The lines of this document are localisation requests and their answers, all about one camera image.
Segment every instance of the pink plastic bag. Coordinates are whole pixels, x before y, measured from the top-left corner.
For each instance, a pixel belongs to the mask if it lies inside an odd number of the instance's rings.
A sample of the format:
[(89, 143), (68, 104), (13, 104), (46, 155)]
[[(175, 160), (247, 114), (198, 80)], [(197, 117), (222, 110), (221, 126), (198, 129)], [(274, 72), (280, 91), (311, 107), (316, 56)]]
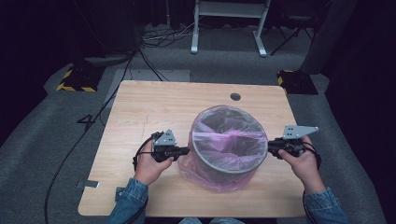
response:
[(268, 138), (249, 113), (229, 105), (201, 112), (191, 125), (184, 178), (217, 192), (243, 188), (267, 155)]

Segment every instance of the wooden table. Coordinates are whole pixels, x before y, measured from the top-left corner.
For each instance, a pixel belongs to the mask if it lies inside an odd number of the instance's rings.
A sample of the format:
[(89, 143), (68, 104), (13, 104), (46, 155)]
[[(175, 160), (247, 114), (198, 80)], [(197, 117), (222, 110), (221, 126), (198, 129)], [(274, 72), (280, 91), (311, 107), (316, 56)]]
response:
[[(239, 93), (234, 101), (230, 95)], [(134, 176), (133, 156), (152, 133), (171, 129), (185, 147), (196, 116), (214, 105), (233, 105), (255, 118), (270, 140), (295, 124), (285, 92), (278, 86), (123, 81), (112, 107), (78, 211), (107, 216), (116, 187)], [(303, 185), (290, 166), (271, 154), (246, 187), (217, 193), (184, 179), (177, 164), (149, 187), (148, 217), (303, 217)]]

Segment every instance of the denim jacket sleeve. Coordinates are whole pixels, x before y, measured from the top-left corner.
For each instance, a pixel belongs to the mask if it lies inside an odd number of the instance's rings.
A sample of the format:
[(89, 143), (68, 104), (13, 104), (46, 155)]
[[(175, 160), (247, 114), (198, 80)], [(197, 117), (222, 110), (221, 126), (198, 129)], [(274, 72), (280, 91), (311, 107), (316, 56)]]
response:
[[(145, 204), (148, 195), (149, 187), (131, 178), (124, 192), (118, 198), (113, 211), (107, 218), (106, 224), (125, 223)], [(143, 212), (134, 224), (144, 223), (145, 217), (146, 212)]]
[(319, 224), (349, 223), (347, 215), (330, 188), (318, 193), (305, 194), (304, 201), (309, 214)]

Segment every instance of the person's left hand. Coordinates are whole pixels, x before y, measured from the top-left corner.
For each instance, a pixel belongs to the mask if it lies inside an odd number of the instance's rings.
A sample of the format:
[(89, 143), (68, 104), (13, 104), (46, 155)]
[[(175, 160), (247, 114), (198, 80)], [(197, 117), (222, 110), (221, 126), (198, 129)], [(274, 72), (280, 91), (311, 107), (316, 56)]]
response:
[[(151, 152), (152, 141), (146, 143), (142, 152)], [(173, 157), (163, 162), (156, 162), (150, 153), (139, 155), (134, 179), (145, 185), (150, 185), (160, 177), (161, 173), (172, 165)]]

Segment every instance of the hand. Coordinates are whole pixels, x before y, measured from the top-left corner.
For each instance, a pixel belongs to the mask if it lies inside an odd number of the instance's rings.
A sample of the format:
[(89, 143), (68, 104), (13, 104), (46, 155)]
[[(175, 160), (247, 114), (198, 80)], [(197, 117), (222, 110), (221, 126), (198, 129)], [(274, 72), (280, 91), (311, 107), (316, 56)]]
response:
[[(308, 136), (302, 138), (303, 142), (312, 145)], [(314, 153), (306, 151), (300, 157), (293, 157), (287, 151), (280, 149), (279, 155), (283, 160), (291, 165), (294, 174), (301, 179), (304, 184), (305, 193), (316, 193), (326, 189), (318, 172), (317, 159)]]
[[(152, 141), (146, 143), (142, 152), (151, 152)], [(163, 162), (156, 162), (150, 153), (139, 155), (134, 179), (145, 185), (150, 185), (160, 177), (161, 173), (172, 165), (173, 157)]]

